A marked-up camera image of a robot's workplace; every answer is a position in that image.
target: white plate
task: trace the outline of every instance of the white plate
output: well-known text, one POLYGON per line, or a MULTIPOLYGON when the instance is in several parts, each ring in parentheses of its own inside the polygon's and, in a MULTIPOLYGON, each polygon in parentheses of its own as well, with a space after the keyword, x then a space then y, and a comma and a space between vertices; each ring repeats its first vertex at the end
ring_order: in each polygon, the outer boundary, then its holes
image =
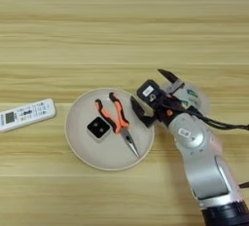
POLYGON ((73 104, 66 120, 65 133, 67 141, 77 157, 88 165, 101 170, 125 170, 137 165, 149 153, 155 129, 147 129, 136 117, 130 104, 131 94, 116 89, 98 89, 79 97, 73 104), (101 117, 95 107, 95 100, 101 99, 104 108, 118 119, 114 103, 109 92, 118 95, 124 107, 124 114, 130 122, 129 132, 133 137, 141 156, 137 159, 125 144, 120 134, 111 132, 101 142, 96 142, 87 132, 87 125, 96 117, 101 117))

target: wooden table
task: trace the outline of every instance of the wooden table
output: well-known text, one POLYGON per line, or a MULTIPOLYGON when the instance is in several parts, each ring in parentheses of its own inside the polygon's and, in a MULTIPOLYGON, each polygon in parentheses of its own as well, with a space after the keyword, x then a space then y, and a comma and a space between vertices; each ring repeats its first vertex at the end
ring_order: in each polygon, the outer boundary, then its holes
MULTIPOLYGON (((249 0, 0 0, 0 109, 52 97, 53 120, 0 134, 3 226, 203 225, 181 156, 162 129, 148 157, 121 172, 70 151, 64 122, 94 88, 134 93, 157 68, 201 87, 210 116, 249 121, 249 0)), ((238 182, 248 132, 217 132, 238 182)), ((249 192, 243 191, 249 202, 249 192)))

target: white remote control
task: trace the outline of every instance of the white remote control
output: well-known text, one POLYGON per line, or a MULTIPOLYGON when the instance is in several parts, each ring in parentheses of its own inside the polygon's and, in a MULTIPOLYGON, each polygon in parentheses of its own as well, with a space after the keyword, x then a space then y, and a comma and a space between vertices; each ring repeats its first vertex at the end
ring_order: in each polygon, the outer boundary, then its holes
POLYGON ((7 132, 36 122, 48 120, 53 118, 55 114, 54 103, 50 98, 1 112, 0 132, 7 132))

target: black cable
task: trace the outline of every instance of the black cable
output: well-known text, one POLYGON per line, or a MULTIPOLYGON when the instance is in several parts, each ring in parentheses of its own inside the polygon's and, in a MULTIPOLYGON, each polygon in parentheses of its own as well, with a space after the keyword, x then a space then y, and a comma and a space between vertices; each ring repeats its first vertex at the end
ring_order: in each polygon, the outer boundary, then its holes
POLYGON ((205 116, 203 116, 203 115, 201 115, 199 113, 195 113, 195 112, 188 111, 188 110, 185 110, 185 109, 178 109, 178 108, 174 108, 174 107, 167 106, 167 105, 164 105, 164 104, 162 106, 164 108, 171 109, 171 110, 176 111, 176 112, 184 112, 184 113, 188 113, 189 115, 196 116, 200 120, 202 120, 204 123, 206 123, 208 126, 210 126, 212 128, 215 128, 215 129, 218 129, 218 130, 227 131, 227 130, 240 129, 240 130, 247 130, 247 131, 249 131, 249 125, 232 125, 232 124, 227 124, 227 123, 223 123, 223 122, 212 120, 212 119, 210 119, 208 117, 205 117, 205 116))

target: pliers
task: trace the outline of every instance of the pliers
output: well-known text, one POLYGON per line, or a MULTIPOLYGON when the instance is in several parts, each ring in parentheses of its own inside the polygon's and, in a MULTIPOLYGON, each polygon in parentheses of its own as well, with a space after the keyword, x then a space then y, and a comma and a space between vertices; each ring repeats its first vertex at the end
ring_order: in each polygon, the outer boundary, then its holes
POLYGON ((117 96, 114 93, 109 93, 109 97, 114 102, 114 104, 116 106, 119 121, 116 122, 112 118, 111 114, 103 107, 102 101, 100 99, 97 99, 95 101, 95 106, 96 106, 99 114, 103 117, 103 119, 106 120, 106 122, 108 122, 111 125, 111 127, 113 128, 113 132, 115 134, 120 133, 122 135, 125 143, 130 148, 130 150, 133 152, 133 154, 137 158, 140 158, 140 155, 137 151, 137 148, 136 148, 136 145, 133 141, 133 138, 128 131, 129 121, 125 118, 124 109, 123 109, 123 106, 122 106, 120 100, 117 98, 117 96))

